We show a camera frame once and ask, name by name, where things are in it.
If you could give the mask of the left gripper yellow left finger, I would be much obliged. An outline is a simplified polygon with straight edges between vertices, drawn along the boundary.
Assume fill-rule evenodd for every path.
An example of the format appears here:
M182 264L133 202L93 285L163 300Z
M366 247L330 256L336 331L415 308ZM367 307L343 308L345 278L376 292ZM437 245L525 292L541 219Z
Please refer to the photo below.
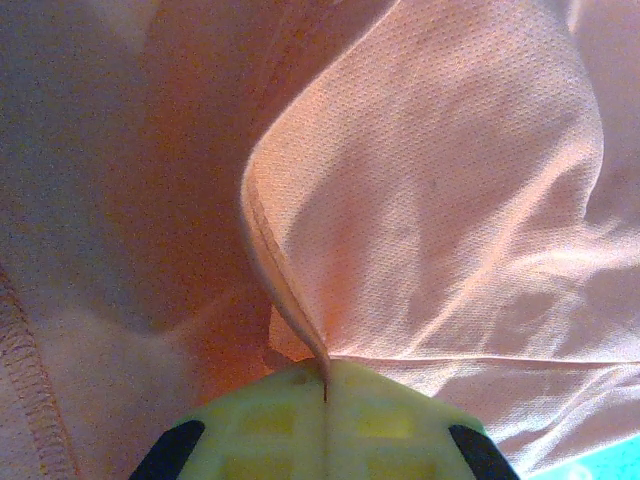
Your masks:
M162 433L132 479L324 479L325 389L294 363L202 405Z

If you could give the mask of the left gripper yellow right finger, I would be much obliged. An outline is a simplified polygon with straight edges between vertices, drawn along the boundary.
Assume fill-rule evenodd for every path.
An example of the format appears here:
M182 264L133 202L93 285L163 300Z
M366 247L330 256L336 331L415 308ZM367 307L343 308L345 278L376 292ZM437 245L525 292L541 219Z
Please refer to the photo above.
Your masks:
M350 362L331 364L328 479L517 479L467 412Z

